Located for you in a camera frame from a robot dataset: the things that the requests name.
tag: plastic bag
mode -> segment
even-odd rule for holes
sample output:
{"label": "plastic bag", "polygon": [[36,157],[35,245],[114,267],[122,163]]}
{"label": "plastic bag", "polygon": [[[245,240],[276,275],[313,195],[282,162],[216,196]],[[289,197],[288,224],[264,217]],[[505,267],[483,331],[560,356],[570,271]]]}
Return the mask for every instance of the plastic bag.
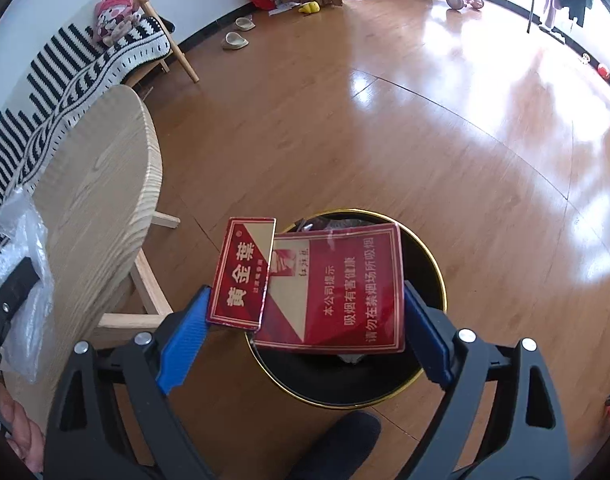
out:
{"label": "plastic bag", "polygon": [[296,222],[296,231],[331,231],[333,229],[347,229],[348,227],[362,227],[365,225],[374,225],[374,222],[358,220],[357,218],[332,220],[325,216],[316,216]]}
{"label": "plastic bag", "polygon": [[35,383],[41,351],[46,341],[53,341],[50,313],[54,279],[45,250],[47,228],[25,190],[17,188],[0,206],[0,234],[8,238],[0,247],[0,286],[25,256],[32,259],[40,278],[12,318],[2,347],[4,362],[25,380]]}

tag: trash can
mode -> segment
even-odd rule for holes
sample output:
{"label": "trash can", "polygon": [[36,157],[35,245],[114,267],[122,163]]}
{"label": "trash can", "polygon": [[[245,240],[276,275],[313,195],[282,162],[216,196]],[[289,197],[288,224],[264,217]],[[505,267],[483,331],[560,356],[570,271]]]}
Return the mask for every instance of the trash can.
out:
{"label": "trash can", "polygon": [[[361,209],[338,209],[314,215],[292,224],[284,232],[322,221],[362,221],[372,224],[396,222],[380,213]],[[403,273],[428,306],[447,312],[445,284],[429,249],[406,226],[400,224]],[[422,368],[409,345],[396,354],[365,355],[357,364],[348,364],[336,355],[285,352],[247,341],[256,361],[281,389],[298,400],[321,408],[353,410],[373,406],[397,395],[412,384]]]}

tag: yellow toy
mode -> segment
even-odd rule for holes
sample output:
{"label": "yellow toy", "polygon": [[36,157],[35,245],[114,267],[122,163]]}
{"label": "yellow toy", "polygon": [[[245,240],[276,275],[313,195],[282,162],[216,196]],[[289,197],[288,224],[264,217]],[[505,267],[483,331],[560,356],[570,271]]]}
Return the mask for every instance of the yellow toy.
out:
{"label": "yellow toy", "polygon": [[318,2],[307,2],[306,4],[302,4],[298,12],[304,12],[305,14],[312,14],[314,12],[318,12],[320,10],[320,5]]}

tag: trash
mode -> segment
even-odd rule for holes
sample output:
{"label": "trash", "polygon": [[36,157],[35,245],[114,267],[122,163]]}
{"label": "trash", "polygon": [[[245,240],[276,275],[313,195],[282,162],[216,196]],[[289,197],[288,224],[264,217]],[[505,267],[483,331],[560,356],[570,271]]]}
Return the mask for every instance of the trash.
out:
{"label": "trash", "polygon": [[273,16],[274,14],[280,14],[281,12],[285,12],[286,10],[293,9],[294,7],[299,6],[300,4],[296,2],[286,2],[284,4],[280,4],[275,9],[269,11],[269,15]]}

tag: blue gripper pad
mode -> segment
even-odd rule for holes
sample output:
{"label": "blue gripper pad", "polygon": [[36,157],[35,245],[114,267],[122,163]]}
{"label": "blue gripper pad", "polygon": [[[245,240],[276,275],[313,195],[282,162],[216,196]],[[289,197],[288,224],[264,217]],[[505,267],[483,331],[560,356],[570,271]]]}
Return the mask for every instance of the blue gripper pad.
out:
{"label": "blue gripper pad", "polygon": [[207,306],[210,302],[211,287],[205,286],[196,298],[187,307],[187,313],[180,325],[167,341],[160,352],[160,370],[156,377],[156,383],[165,395],[175,386],[180,386],[194,359],[202,342],[207,337],[208,325],[205,321]]}
{"label": "blue gripper pad", "polygon": [[432,383],[445,389],[453,381],[450,348],[430,319],[427,307],[409,282],[405,282],[405,334],[418,362]]}

